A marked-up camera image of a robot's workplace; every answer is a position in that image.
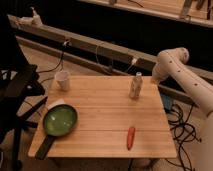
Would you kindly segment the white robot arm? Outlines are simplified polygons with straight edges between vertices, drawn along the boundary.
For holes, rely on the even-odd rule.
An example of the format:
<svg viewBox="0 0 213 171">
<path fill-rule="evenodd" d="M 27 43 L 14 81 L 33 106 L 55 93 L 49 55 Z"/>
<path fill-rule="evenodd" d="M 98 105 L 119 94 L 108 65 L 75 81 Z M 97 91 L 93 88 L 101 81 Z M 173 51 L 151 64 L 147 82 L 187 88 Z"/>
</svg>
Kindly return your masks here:
<svg viewBox="0 0 213 171">
<path fill-rule="evenodd" d="M 152 82 L 159 84 L 171 76 L 207 116 L 196 152 L 195 170 L 213 171 L 213 85 L 185 66 L 188 59 L 189 52 L 183 47 L 160 51 L 152 70 Z"/>
</svg>

